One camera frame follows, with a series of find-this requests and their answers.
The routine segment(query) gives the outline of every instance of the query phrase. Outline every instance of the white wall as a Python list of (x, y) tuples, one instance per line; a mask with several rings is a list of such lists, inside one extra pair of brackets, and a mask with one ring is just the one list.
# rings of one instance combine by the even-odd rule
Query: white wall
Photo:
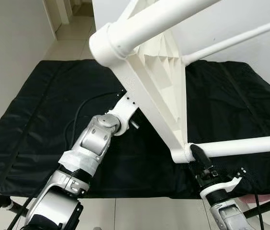
[[(129, 2), (93, 0), (96, 28), (116, 21)], [(181, 53), (189, 54), (268, 22), (270, 0), (222, 0), (180, 23), (173, 31)], [(206, 59), (247, 62), (270, 84), (270, 32)]]
[(0, 0), (0, 117), (54, 40), (42, 0)]

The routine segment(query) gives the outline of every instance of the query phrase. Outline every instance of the black fabric cover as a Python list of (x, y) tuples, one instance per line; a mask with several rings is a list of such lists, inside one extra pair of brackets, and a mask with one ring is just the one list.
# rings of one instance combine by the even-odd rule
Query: black fabric cover
[[(249, 65), (197, 61), (187, 67), (188, 141), (204, 143), (270, 135), (270, 85)], [(0, 195), (31, 196), (57, 167), (63, 129), (79, 104), (123, 87), (94, 60), (41, 61), (0, 119)], [(93, 115), (113, 107), (115, 95), (95, 99), (81, 112), (77, 135)], [(91, 182), (89, 197), (198, 198), (187, 164), (169, 149), (138, 110), (133, 126), (111, 146)], [(260, 194), (270, 193), (270, 152), (212, 159), (223, 175), (240, 167)], [(246, 181), (233, 195), (253, 192)]]

